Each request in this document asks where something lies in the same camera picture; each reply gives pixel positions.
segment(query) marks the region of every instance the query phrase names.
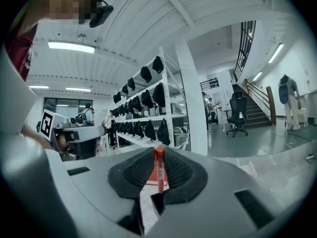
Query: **red shirt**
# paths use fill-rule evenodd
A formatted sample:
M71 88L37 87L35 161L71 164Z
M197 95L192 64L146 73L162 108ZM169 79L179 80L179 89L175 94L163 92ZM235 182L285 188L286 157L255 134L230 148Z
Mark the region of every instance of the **red shirt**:
M22 22L23 20L19 22L16 29L14 29L7 37L5 48L14 67L17 69L23 80L26 81L31 65L32 46L37 30L37 24L29 32L17 37Z

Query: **person standing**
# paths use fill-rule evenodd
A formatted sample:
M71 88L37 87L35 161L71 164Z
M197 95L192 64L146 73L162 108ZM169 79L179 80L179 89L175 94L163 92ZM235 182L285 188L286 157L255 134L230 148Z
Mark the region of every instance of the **person standing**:
M207 132L210 132L210 129L208 128L208 104L205 100L206 93L202 92L203 101L204 101L204 107L205 107L205 116L206 116L206 126L207 126Z
M297 110L300 107L298 87L294 79L284 75L279 85L287 85L288 101L285 103L287 130L299 130L301 127L298 122Z
M208 109L209 109L209 113L211 114L211 122L215 123L214 121L214 117L216 115L216 111L215 111L215 107L217 106L217 104L215 104L212 100L212 98L209 98L209 103L208 103Z
M87 127L95 126L95 118L90 103L86 103L83 113L86 115Z
M106 116L106 118L103 120L102 125L105 126L107 128L107 132L108 132L108 137L110 138L110 146L114 147L115 143L114 143L114 138L113 138L113 134L114 134L114 116L112 115L112 110L110 110L109 114Z

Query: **person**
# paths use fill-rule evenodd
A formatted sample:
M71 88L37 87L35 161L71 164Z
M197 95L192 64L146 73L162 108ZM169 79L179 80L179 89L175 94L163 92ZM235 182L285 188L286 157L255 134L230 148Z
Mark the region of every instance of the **person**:
M14 67L24 81L28 76L32 59L32 45L38 23L43 20L73 20L92 15L97 0L29 0L11 25L4 46ZM51 149L50 143L24 123L21 133L39 142L44 149ZM67 145L61 135L58 146L65 151Z
M110 110L109 114L103 120L102 125L107 128L108 137L110 138L110 146L111 147L115 146L114 138L113 138L113 134L114 134L113 125L114 125L114 123L115 123L114 116L112 115L112 110Z
M83 113L86 115L87 127L95 126L95 118L92 110L93 108L91 108L91 104L86 103Z
M206 96L206 93L202 92L202 95L203 95L203 101L204 101L204 106L205 106L205 116L206 116L206 126L207 126L207 132L210 132L210 129L208 127L208 104L205 100L205 96Z
M208 103L208 112L209 114L211 114L211 122L212 123L215 123L215 120L214 120L214 117L216 115L216 111L215 111L215 107L217 106L218 104L215 104L212 100L212 98L209 98L209 103Z
M299 100L298 87L294 79L284 75L279 85L286 84L288 88L288 101L284 104L286 112L287 130L299 130L301 127L298 122L297 110L301 106Z

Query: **ceiling light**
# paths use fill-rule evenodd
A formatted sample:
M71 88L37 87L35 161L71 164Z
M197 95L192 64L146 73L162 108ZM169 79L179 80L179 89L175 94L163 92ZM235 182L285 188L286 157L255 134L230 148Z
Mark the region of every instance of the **ceiling light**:
M274 53L274 55L272 56L272 58L268 61L268 63L273 62L273 60L276 58L276 56L278 55L278 53L281 51L282 47L284 46L283 43L278 44L278 47Z
M90 89L82 89L82 88L72 88L72 87L66 87L66 90L70 91L83 91L83 92L91 92Z
M83 44L76 44L76 43L69 43L69 42L49 42L49 48L51 49L61 49L61 50L75 50L75 51L82 51L87 53L94 53L95 48L83 45Z
M33 89L49 89L48 86L41 86L41 85L30 85L29 87Z
M261 74L262 74L262 71L260 71L260 72L257 74L257 76L256 76L252 81L256 81L256 80L258 79L258 77L261 76Z

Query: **staircase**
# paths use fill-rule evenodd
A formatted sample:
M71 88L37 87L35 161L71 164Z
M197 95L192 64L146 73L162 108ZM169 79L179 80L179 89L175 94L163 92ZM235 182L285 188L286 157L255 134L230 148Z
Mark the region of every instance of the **staircase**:
M265 115L262 109L260 109L256 102L245 91L243 91L240 86L235 84L232 85L232 87L235 93L242 92L243 96L247 98L248 119L246 120L246 124L244 125L245 129L272 126L271 121Z

